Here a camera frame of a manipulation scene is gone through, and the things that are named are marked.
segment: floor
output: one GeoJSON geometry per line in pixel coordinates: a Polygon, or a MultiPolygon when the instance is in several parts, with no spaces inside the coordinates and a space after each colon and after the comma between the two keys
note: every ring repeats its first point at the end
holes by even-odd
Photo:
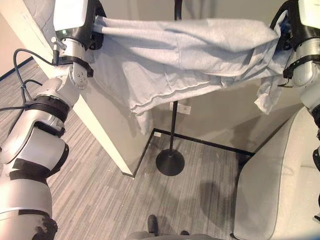
{"type": "MultiPolygon", "coordinates": [[[[20,71],[24,79],[46,79],[34,60],[20,71]]],[[[29,83],[31,95],[36,88],[29,83]]],[[[18,106],[20,98],[13,73],[0,82],[0,108],[18,106]]],[[[15,114],[0,113],[0,144],[15,114]]],[[[70,154],[61,171],[48,179],[53,218],[59,226],[56,240],[123,240],[131,232],[146,230],[150,214],[158,217],[161,235],[187,230],[231,239],[238,161],[245,156],[176,138],[174,148],[186,165],[181,174],[168,177],[155,164],[157,154],[169,146],[169,136],[162,134],[152,137],[133,179],[121,174],[73,111],[65,125],[62,138],[70,154]]]]}

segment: black metal pole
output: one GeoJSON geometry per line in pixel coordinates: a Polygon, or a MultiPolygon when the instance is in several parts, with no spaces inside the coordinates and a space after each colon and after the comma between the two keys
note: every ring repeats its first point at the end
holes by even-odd
{"type": "MultiPolygon", "coordinates": [[[[174,0],[174,20],[182,19],[182,0],[174,0]]],[[[176,117],[177,117],[178,101],[173,102],[171,133],[170,133],[170,148],[162,150],[156,156],[155,164],[158,170],[166,176],[176,176],[182,172],[185,167],[185,159],[182,154],[173,149],[176,117]]]]}
{"type": "Polygon", "coordinates": [[[182,0],[174,0],[174,20],[182,19],[182,0]]]}
{"type": "Polygon", "coordinates": [[[172,148],[174,145],[177,109],[178,109],[178,101],[174,101],[173,109],[172,109],[172,121],[171,121],[170,148],[169,148],[170,152],[172,152],[172,148]]]}

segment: chair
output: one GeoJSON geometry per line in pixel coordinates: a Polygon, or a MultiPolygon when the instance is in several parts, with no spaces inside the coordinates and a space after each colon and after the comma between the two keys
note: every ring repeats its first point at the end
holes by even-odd
{"type": "Polygon", "coordinates": [[[320,236],[318,128],[303,107],[248,161],[236,196],[234,236],[287,240],[320,236]]]}

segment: person's foot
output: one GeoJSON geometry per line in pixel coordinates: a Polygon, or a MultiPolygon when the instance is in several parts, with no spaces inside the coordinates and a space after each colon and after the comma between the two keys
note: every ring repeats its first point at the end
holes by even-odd
{"type": "Polygon", "coordinates": [[[153,214],[148,217],[148,232],[158,236],[158,220],[153,214]]]}
{"type": "Polygon", "coordinates": [[[183,230],[181,233],[180,233],[180,235],[190,235],[186,230],[183,230]]]}

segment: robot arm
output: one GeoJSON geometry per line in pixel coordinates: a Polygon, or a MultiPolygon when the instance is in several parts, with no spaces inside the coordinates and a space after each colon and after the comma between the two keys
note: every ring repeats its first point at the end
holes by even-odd
{"type": "MultiPolygon", "coordinates": [[[[291,79],[301,102],[313,116],[318,127],[317,138],[320,140],[320,1],[286,1],[273,19],[271,28],[275,27],[284,11],[287,11],[291,29],[281,35],[277,48],[293,48],[295,57],[287,64],[283,77],[291,79]]],[[[312,157],[320,171],[320,146],[313,151],[312,157]]]]}
{"type": "Polygon", "coordinates": [[[55,1],[54,77],[42,85],[34,100],[26,102],[0,154],[0,239],[52,240],[57,232],[46,179],[68,157],[69,147],[60,138],[64,123],[93,76],[84,59],[87,49],[102,46],[103,35],[92,31],[96,15],[105,16],[98,0],[55,1]]]}
{"type": "MultiPolygon", "coordinates": [[[[288,11],[291,32],[279,42],[283,49],[296,51],[297,59],[284,76],[292,79],[320,128],[320,26],[312,21],[310,24],[303,16],[301,10],[309,13],[308,6],[305,0],[289,0],[281,7],[277,15],[288,11]]],[[[99,49],[103,43],[103,35],[93,32],[96,15],[106,16],[98,0],[55,1],[53,22],[57,37],[51,40],[52,63],[57,66],[55,77],[26,103],[28,108],[0,154],[0,163],[4,164],[0,177],[0,239],[52,240],[55,236],[58,227],[51,219],[52,197],[46,179],[58,172],[68,157],[69,147],[60,139],[64,122],[80,90],[93,76],[84,56],[87,49],[99,49]]],[[[315,162],[316,158],[319,159],[319,149],[314,153],[315,162]]]]}

